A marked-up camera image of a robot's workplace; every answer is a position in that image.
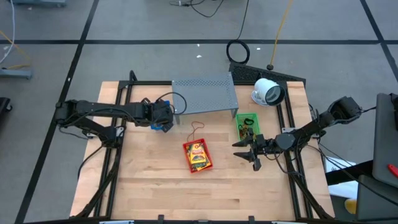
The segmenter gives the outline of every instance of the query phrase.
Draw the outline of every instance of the green plastic bin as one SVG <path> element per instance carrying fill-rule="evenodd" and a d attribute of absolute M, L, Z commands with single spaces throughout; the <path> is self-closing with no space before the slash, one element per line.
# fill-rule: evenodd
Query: green plastic bin
<path fill-rule="evenodd" d="M 248 125 L 248 128 L 252 128 L 254 131 L 254 134 L 260 134 L 259 120 L 257 118 L 256 113 L 237 114 L 236 115 L 236 130 L 238 131 L 239 140 L 243 140 L 243 139 L 241 139 L 241 135 L 239 134 L 239 125 L 241 125 L 243 127 L 244 120 L 246 118 L 252 119 L 254 121 L 254 123 L 252 125 Z"/>

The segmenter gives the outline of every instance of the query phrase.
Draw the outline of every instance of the perforated metal shelf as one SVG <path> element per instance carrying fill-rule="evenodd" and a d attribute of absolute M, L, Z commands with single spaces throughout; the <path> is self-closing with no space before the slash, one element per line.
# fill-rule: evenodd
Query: perforated metal shelf
<path fill-rule="evenodd" d="M 187 101 L 187 110 L 182 115 L 231 110 L 234 117 L 239 108 L 230 72 L 210 77 L 172 80 L 172 88 Z M 185 103 L 180 96 L 173 95 L 173 103 L 176 113 L 183 111 Z"/>

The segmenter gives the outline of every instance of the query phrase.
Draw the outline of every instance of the wooden tabletop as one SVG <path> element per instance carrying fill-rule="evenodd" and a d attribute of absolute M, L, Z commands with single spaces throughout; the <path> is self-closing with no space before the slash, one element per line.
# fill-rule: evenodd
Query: wooden tabletop
<path fill-rule="evenodd" d="M 103 82 L 98 102 L 114 103 L 118 82 Z M 303 83 L 289 82 L 289 94 L 295 124 L 301 127 L 311 121 Z M 239 102 L 238 113 L 257 113 L 261 133 L 265 138 L 280 134 L 276 107 L 263 107 L 251 99 L 253 86 L 235 86 Z M 155 101 L 172 90 L 171 86 L 133 86 L 131 101 L 147 97 Z M 282 107 L 288 127 L 285 103 Z M 294 220 L 289 181 L 276 161 L 260 156 L 261 170 L 254 172 L 252 164 L 233 155 L 249 150 L 231 147 L 238 141 L 236 122 L 230 111 L 191 114 L 180 117 L 180 125 L 167 133 L 128 123 L 114 198 L 113 219 L 156 220 L 160 214 L 166 220 Z M 110 125 L 110 118 L 95 118 Z M 192 132 L 191 122 L 205 123 L 195 138 L 204 138 L 213 159 L 213 168 L 191 174 L 182 144 Z M 317 147 L 315 140 L 310 145 Z M 98 139 L 88 141 L 85 157 L 100 146 Z M 98 188 L 104 160 L 103 149 L 81 170 L 71 215 L 76 215 L 89 202 Z M 285 159 L 280 156 L 285 167 Z M 319 204 L 334 216 L 319 152 L 306 147 L 302 151 L 308 189 Z M 301 214 L 305 217 L 302 194 L 297 187 Z M 101 214 L 104 214 L 108 191 L 104 194 Z"/>

